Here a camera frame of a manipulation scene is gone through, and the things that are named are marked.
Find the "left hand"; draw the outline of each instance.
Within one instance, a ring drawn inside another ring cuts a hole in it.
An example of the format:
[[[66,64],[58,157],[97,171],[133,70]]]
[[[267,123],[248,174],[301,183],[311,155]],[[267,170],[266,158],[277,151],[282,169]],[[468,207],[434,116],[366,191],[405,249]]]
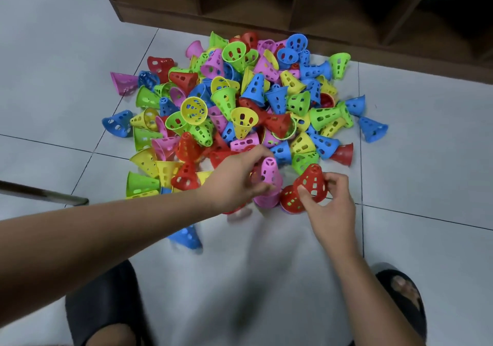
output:
[[[261,158],[273,156],[268,148],[257,145],[250,151],[227,157],[198,190],[215,213],[231,212],[272,190],[273,186],[265,182],[253,184],[250,173]]]

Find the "forearm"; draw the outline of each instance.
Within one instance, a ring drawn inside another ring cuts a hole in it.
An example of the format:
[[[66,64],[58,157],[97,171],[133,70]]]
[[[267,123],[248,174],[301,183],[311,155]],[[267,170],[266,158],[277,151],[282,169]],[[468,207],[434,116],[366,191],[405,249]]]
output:
[[[0,326],[215,214],[197,189],[0,222]]]
[[[359,253],[333,262],[357,346],[424,346]]]

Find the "metal rod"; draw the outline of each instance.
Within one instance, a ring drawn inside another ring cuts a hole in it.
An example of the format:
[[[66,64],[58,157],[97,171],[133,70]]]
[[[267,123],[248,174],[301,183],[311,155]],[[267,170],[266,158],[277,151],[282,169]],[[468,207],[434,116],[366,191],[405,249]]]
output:
[[[8,196],[29,198],[32,200],[45,200],[46,202],[60,203],[71,206],[84,206],[89,204],[87,198],[71,196],[50,190],[34,188],[32,186],[15,184],[13,182],[0,180],[0,194]]]

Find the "hand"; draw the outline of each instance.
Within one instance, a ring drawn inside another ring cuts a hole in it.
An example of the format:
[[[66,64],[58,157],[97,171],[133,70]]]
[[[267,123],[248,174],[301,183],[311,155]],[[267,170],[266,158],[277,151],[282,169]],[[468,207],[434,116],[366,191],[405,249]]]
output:
[[[265,182],[252,184],[250,173],[261,158],[273,156],[268,148],[257,145],[250,151],[227,157],[199,190],[213,206],[214,212],[231,212],[253,197],[272,190],[273,186]]]
[[[356,211],[349,193],[348,177],[326,172],[324,179],[333,197],[326,206],[315,203],[305,187],[298,187],[300,201],[308,212],[315,236],[332,259],[358,253],[354,232]]]

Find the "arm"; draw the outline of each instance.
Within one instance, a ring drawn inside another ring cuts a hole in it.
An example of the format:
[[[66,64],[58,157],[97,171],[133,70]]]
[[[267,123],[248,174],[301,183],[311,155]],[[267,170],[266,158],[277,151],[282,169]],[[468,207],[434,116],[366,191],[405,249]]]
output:
[[[298,192],[313,231],[341,281],[354,343],[357,346],[424,346],[358,251],[355,207],[349,194],[348,177],[324,175],[333,197],[328,205],[316,204],[302,186],[298,187]]]
[[[199,189],[0,222],[0,327],[64,296],[160,239],[269,190],[253,185],[266,147],[231,156]]]

